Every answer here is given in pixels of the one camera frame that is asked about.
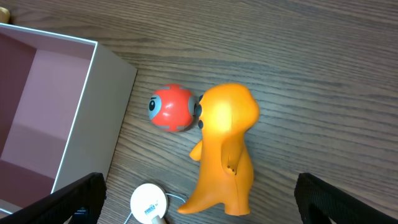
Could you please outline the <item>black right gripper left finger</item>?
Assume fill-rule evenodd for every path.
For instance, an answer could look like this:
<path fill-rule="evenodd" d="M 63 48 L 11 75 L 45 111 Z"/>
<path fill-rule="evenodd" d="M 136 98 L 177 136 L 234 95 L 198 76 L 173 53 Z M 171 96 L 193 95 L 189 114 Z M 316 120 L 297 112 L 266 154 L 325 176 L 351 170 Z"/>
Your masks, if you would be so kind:
<path fill-rule="evenodd" d="M 1 219 L 1 224 L 96 224 L 106 200 L 102 173 L 92 172 L 49 196 Z"/>

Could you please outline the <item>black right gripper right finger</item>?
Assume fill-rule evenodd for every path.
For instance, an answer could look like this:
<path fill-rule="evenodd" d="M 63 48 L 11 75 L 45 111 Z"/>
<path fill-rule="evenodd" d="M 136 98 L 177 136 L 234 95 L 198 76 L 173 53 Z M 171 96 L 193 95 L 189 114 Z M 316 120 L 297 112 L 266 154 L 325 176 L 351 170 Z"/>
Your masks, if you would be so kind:
<path fill-rule="evenodd" d="M 310 173 L 298 175 L 294 196 L 304 224 L 397 224 L 397 219 Z"/>

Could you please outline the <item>white plush duck toy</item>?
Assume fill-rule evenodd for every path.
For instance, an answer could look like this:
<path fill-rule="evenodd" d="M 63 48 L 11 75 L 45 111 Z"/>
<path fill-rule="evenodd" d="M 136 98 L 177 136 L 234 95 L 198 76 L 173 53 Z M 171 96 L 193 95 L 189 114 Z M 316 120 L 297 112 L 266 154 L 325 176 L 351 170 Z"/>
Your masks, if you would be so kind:
<path fill-rule="evenodd" d="M 7 24 L 9 20 L 10 20 L 10 12 L 4 7 L 0 7 L 0 23 Z"/>

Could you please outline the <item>orange dinosaur figure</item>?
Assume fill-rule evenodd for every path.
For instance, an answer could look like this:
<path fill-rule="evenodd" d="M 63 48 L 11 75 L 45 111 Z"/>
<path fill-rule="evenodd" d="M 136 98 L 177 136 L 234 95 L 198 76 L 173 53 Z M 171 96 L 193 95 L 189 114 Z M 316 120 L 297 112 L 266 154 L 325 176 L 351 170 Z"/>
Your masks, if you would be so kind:
<path fill-rule="evenodd" d="M 200 162 L 200 171 L 195 190 L 178 212 L 197 213 L 222 203 L 228 215 L 249 214 L 254 168 L 244 135 L 259 119 L 258 103 L 246 86 L 224 83 L 204 92 L 195 113 L 202 139 L 190 157 Z"/>

